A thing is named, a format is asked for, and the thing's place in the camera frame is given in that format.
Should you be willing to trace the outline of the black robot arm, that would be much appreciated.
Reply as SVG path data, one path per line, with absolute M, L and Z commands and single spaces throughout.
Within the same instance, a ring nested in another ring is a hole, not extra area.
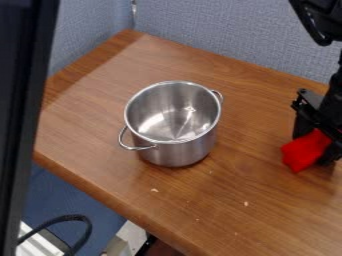
M 296 17 L 319 46 L 342 42 L 342 0 L 288 0 Z M 295 123 L 292 138 L 303 139 L 319 131 L 329 140 L 313 162 L 329 165 L 342 158 L 342 50 L 337 69 L 331 75 L 324 95 L 300 88 L 291 103 Z

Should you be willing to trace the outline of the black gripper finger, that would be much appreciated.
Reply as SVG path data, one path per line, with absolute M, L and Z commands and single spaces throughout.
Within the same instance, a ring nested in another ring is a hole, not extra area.
M 308 108 L 301 108 L 295 111 L 295 121 L 292 138 L 296 139 L 307 135 L 316 127 L 315 112 Z
M 342 158 L 342 142 L 323 141 L 317 144 L 317 165 L 329 165 Z

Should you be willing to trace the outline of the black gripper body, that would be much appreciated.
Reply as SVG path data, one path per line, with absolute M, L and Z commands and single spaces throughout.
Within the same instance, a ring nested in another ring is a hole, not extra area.
M 296 91 L 296 99 L 291 103 L 291 108 L 293 111 L 301 108 L 308 108 L 315 112 L 316 127 L 323 132 L 323 134 L 331 139 L 331 141 L 342 142 L 342 128 L 339 128 L 332 121 L 328 119 L 327 115 L 320 111 L 320 103 L 323 97 L 313 91 L 300 88 Z

